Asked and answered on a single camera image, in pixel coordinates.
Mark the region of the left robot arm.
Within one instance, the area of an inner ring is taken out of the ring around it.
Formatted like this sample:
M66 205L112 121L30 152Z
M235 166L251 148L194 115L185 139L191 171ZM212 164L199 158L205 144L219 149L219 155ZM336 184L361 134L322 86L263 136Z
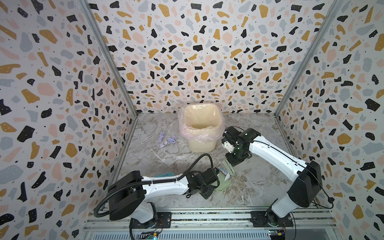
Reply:
M133 171L118 180L108 189L108 194L119 191L108 200L111 221L131 217L141 224L158 219L155 204L152 202L163 196L180 195L190 198L199 194L208 199L220 185L219 170L209 168L204 172L189 171L171 177L144 177Z

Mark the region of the green hand brush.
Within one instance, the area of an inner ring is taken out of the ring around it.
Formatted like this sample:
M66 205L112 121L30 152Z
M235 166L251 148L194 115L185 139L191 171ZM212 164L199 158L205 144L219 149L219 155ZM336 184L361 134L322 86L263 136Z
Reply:
M231 177L236 176L236 172L233 166L227 160L223 160L223 165L225 166L225 170L230 174Z

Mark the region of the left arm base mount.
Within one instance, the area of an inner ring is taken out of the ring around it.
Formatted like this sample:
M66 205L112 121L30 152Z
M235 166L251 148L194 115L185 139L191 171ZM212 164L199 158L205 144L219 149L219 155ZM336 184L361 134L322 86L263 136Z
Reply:
M140 223L136 219L132 219L130 225L132 229L169 229L171 227L172 213L158 212L152 220L146 223Z

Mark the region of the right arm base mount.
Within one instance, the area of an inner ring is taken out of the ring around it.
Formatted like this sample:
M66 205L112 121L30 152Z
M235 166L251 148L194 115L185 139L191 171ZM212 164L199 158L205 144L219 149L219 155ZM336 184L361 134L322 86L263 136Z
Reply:
M278 218L271 212L271 216L267 211L252 211L250 222L254 228L282 228L293 227L294 223L292 218L287 215L284 218Z

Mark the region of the green plastic dustpan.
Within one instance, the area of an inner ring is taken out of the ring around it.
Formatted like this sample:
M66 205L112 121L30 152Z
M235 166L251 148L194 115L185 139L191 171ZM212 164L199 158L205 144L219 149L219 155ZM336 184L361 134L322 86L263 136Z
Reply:
M220 181L220 184L217 188L215 188L216 192L223 192L224 190L228 189L230 186L233 185L231 180L225 180L226 176L223 173L218 174L218 179Z

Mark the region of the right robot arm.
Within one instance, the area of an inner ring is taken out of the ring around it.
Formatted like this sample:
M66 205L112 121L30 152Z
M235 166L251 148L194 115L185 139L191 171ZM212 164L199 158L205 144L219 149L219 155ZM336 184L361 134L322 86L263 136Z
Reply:
M261 219L263 224L277 227L292 211L309 207L323 189L318 163L306 163L286 153L252 128L240 131L234 126L227 127L223 133L222 145L228 151L226 159L233 167L252 155L257 155L293 182L287 193L275 200L266 210Z

